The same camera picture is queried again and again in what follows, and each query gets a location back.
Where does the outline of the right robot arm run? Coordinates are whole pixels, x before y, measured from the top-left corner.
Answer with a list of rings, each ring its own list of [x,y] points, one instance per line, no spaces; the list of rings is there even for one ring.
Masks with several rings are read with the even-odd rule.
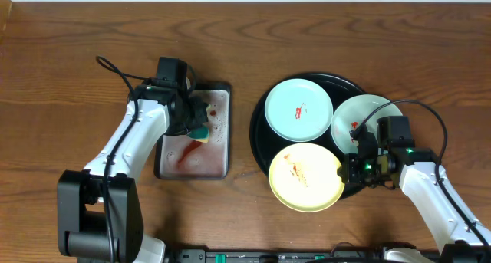
[[[408,135],[378,142],[373,133],[350,132],[356,153],[338,168],[342,182],[375,188],[391,182],[417,208],[442,262],[489,262],[490,230],[456,193],[440,160],[429,148],[416,148]]]

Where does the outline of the black rectangular soapy tray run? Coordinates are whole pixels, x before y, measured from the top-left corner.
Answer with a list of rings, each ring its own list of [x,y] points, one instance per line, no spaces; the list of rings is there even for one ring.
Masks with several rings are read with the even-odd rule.
[[[158,179],[223,179],[229,170],[231,87],[225,82],[198,84],[193,96],[208,109],[209,139],[162,136],[156,143],[153,172]]]

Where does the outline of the light blue plate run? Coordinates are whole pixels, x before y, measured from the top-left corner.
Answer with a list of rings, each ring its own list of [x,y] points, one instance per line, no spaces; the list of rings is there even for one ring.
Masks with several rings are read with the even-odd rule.
[[[307,142],[324,134],[331,125],[334,106],[319,84],[294,78],[275,85],[265,99],[265,118],[280,137]]]
[[[336,147],[343,153],[357,153],[358,148],[351,139],[350,132],[359,127],[362,121],[376,108],[389,100],[373,94],[362,94],[343,102],[334,112],[331,121],[331,136]]]

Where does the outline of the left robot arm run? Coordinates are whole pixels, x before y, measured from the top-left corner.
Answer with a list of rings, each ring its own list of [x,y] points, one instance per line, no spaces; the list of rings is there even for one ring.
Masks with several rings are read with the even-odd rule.
[[[137,180],[157,141],[207,121],[186,77],[152,78],[130,89],[125,116],[104,148],[57,184],[58,249],[87,262],[162,262],[166,245],[143,231]]]

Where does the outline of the yellow plate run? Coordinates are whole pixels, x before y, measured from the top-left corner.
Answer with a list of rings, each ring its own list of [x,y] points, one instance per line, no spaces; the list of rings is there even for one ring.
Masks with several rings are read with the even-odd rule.
[[[287,146],[269,167],[269,185],[275,197],[299,212],[320,212],[334,205],[344,191],[337,174],[339,159],[313,143]]]

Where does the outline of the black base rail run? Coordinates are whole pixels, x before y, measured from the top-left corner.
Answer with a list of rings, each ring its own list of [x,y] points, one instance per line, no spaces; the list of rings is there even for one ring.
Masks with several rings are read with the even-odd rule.
[[[337,251],[207,251],[174,249],[163,263],[305,263],[305,262],[389,262],[382,251],[342,248]]]

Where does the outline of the green yellow sponge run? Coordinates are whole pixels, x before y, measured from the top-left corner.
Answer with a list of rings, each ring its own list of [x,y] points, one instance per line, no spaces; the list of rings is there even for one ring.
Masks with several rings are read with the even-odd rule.
[[[208,143],[209,142],[209,136],[210,136],[210,131],[207,123],[209,122],[209,109],[210,109],[209,104],[205,104],[205,109],[204,109],[204,116],[202,118],[203,122],[201,125],[197,128],[192,129],[191,131],[188,132],[187,136],[197,142],[201,143]]]

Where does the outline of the black round serving tray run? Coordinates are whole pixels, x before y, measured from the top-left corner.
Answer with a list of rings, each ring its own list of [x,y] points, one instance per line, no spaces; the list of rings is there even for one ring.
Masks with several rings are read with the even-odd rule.
[[[337,110],[349,98],[367,94],[365,90],[353,81],[332,73],[300,73],[283,80],[290,79],[305,79],[320,85],[330,96],[334,110]],[[275,155],[283,148],[294,144],[294,142],[277,135],[268,125],[265,117],[266,98],[276,85],[273,85],[267,90],[256,104],[249,126],[249,141],[253,156],[259,168],[266,176],[269,174],[269,167]]]

